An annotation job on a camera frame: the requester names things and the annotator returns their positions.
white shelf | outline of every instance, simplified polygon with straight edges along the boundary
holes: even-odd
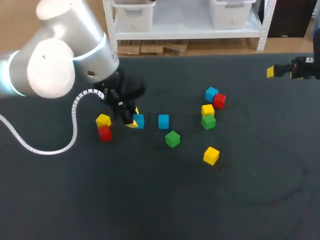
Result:
[[[262,25],[251,9],[244,28],[215,30],[210,19],[208,0],[157,0],[150,32],[128,32],[117,24],[117,40],[259,38]]]

black table surface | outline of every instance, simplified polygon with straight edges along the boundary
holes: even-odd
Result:
[[[35,155],[0,126],[2,240],[318,240],[320,239],[320,81],[266,78],[282,55],[123,58],[140,74],[144,129],[111,125],[101,143],[95,123],[110,114],[95,95],[81,100],[78,139],[68,152]],[[31,146],[71,139],[77,82],[60,99],[2,99],[0,113]],[[204,130],[205,91],[226,106]],[[181,136],[171,149],[158,115]],[[208,147],[220,151],[214,166]]]

white storage bin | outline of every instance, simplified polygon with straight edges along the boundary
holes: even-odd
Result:
[[[127,33],[150,32],[156,1],[149,0],[113,0],[117,24]]]
[[[256,0],[209,0],[214,29],[242,29]]]

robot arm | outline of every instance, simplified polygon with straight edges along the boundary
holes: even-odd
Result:
[[[267,70],[267,77],[282,77],[286,73],[291,74],[291,79],[308,79],[315,77],[320,79],[320,29],[316,30],[313,36],[314,58],[299,56],[289,64],[276,64]]]
[[[59,98],[75,79],[104,93],[103,101],[124,124],[133,122],[141,79],[126,76],[106,34],[85,0],[41,0],[40,30],[19,51],[0,55],[0,96]]]

block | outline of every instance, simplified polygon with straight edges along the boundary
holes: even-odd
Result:
[[[98,131],[102,142],[109,142],[112,140],[112,134],[108,125],[99,127]]]
[[[169,115],[160,114],[158,117],[158,127],[159,129],[169,129]]]
[[[201,123],[205,130],[212,129],[216,126],[216,119],[211,114],[208,114],[202,117]]]
[[[216,94],[213,99],[213,107],[217,109],[223,109],[226,103],[226,95],[223,94]]]
[[[111,125],[111,120],[110,117],[104,114],[100,114],[98,118],[95,120],[96,125],[98,128],[103,127],[103,126],[108,126],[110,127]]]
[[[201,109],[201,113],[202,113],[202,116],[205,116],[208,114],[211,114],[212,116],[214,116],[215,110],[214,110],[214,107],[212,106],[212,104],[203,105],[202,109]]]
[[[135,120],[138,126],[136,129],[143,129],[145,127],[145,117],[143,114],[134,114],[133,119]]]
[[[209,101],[210,103],[213,102],[214,97],[218,94],[219,91],[213,87],[209,87],[207,91],[205,91],[205,100]]]
[[[205,151],[203,160],[210,165],[214,165],[219,158],[219,154],[220,152],[218,150],[210,146],[207,151]]]
[[[266,70],[266,77],[267,78],[274,78],[275,77],[274,69],[275,69],[274,66],[271,66]]]
[[[137,124],[136,120],[133,120],[132,123],[127,124],[126,126],[129,127],[129,128],[135,129],[135,128],[138,127],[138,124]]]
[[[180,135],[175,131],[171,131],[165,136],[165,143],[168,144],[171,148],[174,148],[180,143]]]

